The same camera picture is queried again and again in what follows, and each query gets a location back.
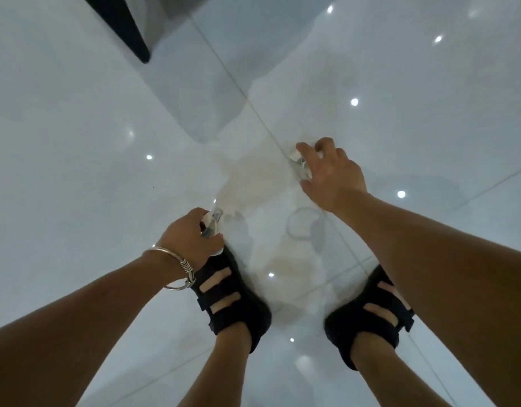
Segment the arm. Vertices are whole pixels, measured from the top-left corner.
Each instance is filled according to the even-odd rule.
[[[206,211],[172,223],[157,245],[195,270],[223,246],[200,237]],[[0,328],[0,405],[74,405],[140,310],[165,285],[184,278],[177,260],[147,251],[132,263]]]
[[[521,252],[378,200],[332,139],[297,145],[305,193],[370,247],[406,301],[498,405],[521,405]]]

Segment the sandal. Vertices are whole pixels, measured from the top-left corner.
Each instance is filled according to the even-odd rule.
[[[378,287],[380,281],[394,285],[381,265],[370,274],[364,290],[357,298],[339,307],[325,319],[328,340],[338,348],[345,364],[355,371],[357,368],[351,361],[351,347],[359,332],[376,334],[396,348],[400,342],[400,330],[405,327],[409,332],[413,326],[414,311],[407,310],[394,294]],[[395,327],[386,319],[365,310],[366,303],[377,304],[389,310],[398,318],[398,325]]]
[[[212,275],[220,270],[229,267],[231,274],[221,280],[204,293],[200,291],[200,286]],[[210,316],[210,328],[218,335],[225,328],[242,321],[251,333],[251,353],[257,347],[260,338],[268,331],[272,323],[272,313],[268,306],[245,285],[238,265],[233,254],[225,246],[223,253],[212,256],[199,271],[195,273],[195,283],[191,289],[198,296],[198,304],[202,311],[206,311]],[[211,306],[219,300],[238,292],[240,299],[234,301],[230,306],[224,307],[215,314],[211,311]]]

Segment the silver bracelet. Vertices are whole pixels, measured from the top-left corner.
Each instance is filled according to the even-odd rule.
[[[148,248],[148,250],[162,251],[163,253],[170,254],[172,257],[174,257],[176,260],[178,260],[178,262],[181,265],[181,268],[185,271],[185,273],[187,273],[187,280],[185,281],[185,285],[182,285],[181,287],[170,287],[170,286],[165,285],[164,288],[169,289],[169,290],[179,291],[179,290],[188,289],[194,284],[194,282],[195,282],[194,271],[193,271],[193,268],[191,267],[191,265],[189,264],[189,261],[185,260],[184,258],[178,256],[176,253],[173,253],[164,247],[153,246],[151,248]]]

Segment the floor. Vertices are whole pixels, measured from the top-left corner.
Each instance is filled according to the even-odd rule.
[[[243,405],[377,405],[322,332],[377,262],[286,154],[332,136],[374,195],[521,250],[521,0],[128,2],[148,65],[82,0],[0,0],[0,326],[216,199],[274,313]],[[81,405],[177,404],[207,323],[161,292]],[[452,405],[492,405],[420,320],[398,351]]]

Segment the forearm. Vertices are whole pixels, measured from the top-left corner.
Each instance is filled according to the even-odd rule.
[[[0,328],[0,405],[74,405],[176,260],[149,252]]]
[[[337,211],[495,402],[521,400],[521,252],[366,193]],[[496,371],[514,374],[496,374]]]

